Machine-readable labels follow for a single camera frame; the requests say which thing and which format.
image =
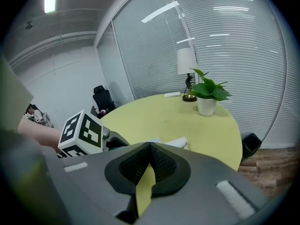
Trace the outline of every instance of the white lampshade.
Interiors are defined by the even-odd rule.
[[[179,49],[177,51],[177,73],[194,73],[190,68],[198,68],[195,54],[193,54],[192,49],[189,47]]]

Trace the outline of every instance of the ceiling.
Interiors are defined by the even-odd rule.
[[[55,12],[44,13],[44,0],[28,0],[3,41],[7,60],[45,39],[80,31],[97,31],[114,0],[56,0]],[[33,27],[25,29],[28,21]]]

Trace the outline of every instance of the yellow round table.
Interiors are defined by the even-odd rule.
[[[160,138],[162,143],[186,137],[190,151],[217,158],[238,170],[242,157],[239,127],[233,116],[217,104],[212,116],[201,116],[197,102],[163,94],[125,104],[102,119],[103,125],[118,132],[130,144]],[[150,203],[155,176],[148,167],[136,187],[139,214]]]

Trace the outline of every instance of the white wall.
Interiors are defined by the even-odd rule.
[[[20,81],[34,96],[35,104],[50,115],[56,128],[82,109],[97,105],[93,89],[106,80],[92,40],[55,46],[14,68]]]

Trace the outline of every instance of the paper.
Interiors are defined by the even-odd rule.
[[[180,96],[180,92],[165,93],[165,98]]]
[[[187,138],[186,137],[180,137],[178,139],[175,139],[173,141],[170,142],[166,142],[166,145],[171,145],[177,148],[183,148],[184,146],[186,146],[188,143]]]

